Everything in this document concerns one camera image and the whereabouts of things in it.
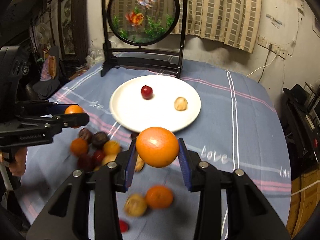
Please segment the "blue gripper pad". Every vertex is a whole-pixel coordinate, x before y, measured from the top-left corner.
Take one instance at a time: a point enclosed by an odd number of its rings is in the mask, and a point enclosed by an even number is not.
[[[187,148],[184,145],[184,142],[182,138],[179,138],[179,164],[183,176],[184,185],[188,188],[188,190],[191,190],[192,184],[191,184],[191,169],[187,160]]]
[[[136,166],[136,161],[137,161],[137,151],[136,151],[136,144],[133,145],[132,150],[130,152],[130,158],[127,163],[127,166],[125,168],[125,182],[124,182],[124,188],[127,191],[129,187],[132,184],[132,179],[133,179],[133,174],[134,174],[134,168]]]

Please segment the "orange fruit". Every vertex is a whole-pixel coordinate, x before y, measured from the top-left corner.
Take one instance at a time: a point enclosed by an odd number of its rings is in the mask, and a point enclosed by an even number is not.
[[[152,209],[168,208],[173,201],[173,193],[165,186],[153,186],[147,191],[146,201]]]
[[[84,110],[82,109],[81,106],[78,105],[72,105],[69,106],[65,111],[65,114],[79,114],[79,113],[84,113]]]
[[[145,163],[163,168],[178,156],[179,143],[175,135],[167,129],[150,127],[138,135],[136,149]]]
[[[70,145],[70,151],[74,156],[79,157],[83,154],[87,154],[89,150],[89,145],[86,140],[77,138],[72,141]]]
[[[103,145],[105,155],[117,155],[120,151],[121,147],[117,141],[108,141]]]

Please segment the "red object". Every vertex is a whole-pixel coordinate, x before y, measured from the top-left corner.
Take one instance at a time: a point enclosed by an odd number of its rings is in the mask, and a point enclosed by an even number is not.
[[[121,233],[125,233],[126,231],[129,230],[129,225],[126,222],[119,220],[119,224],[120,224]]]
[[[102,150],[96,150],[92,155],[92,161],[94,162],[95,166],[100,166],[105,156],[106,155]]]
[[[153,96],[153,90],[151,87],[143,86],[141,88],[141,95],[144,99],[151,99]]]
[[[81,155],[77,162],[78,169],[84,170],[84,172],[90,172],[94,169],[94,163],[89,155]]]

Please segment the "framed picture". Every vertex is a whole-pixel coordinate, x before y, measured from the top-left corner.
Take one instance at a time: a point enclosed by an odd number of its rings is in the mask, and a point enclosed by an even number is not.
[[[58,29],[65,65],[85,64],[88,51],[86,0],[58,0]]]

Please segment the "metal bolt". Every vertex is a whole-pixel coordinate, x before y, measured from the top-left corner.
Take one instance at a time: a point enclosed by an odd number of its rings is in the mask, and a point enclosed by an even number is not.
[[[117,163],[116,162],[109,162],[107,164],[107,166],[108,166],[109,169],[114,169],[117,166]]]
[[[244,175],[244,171],[241,169],[236,169],[235,174],[237,174],[238,176],[242,176],[242,175]]]
[[[72,175],[73,175],[74,177],[80,177],[81,174],[82,174],[82,171],[81,171],[81,170],[75,170],[75,171],[72,173]]]
[[[205,169],[209,167],[209,163],[202,161],[202,162],[199,162],[199,166]]]

